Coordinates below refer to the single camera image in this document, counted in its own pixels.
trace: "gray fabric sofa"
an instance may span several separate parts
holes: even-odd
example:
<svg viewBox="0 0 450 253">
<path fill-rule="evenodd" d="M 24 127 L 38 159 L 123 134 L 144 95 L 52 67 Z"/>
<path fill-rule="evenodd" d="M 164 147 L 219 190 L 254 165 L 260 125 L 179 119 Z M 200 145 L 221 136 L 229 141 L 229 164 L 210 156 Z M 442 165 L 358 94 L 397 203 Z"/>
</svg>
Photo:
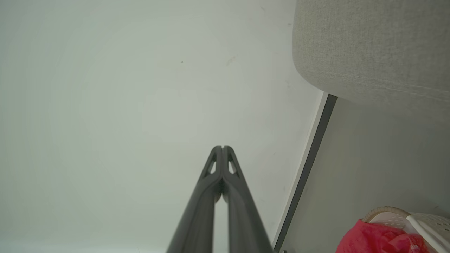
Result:
<svg viewBox="0 0 450 253">
<path fill-rule="evenodd" d="M 450 0 L 299 0 L 292 47 L 321 90 L 450 125 Z"/>
</svg>

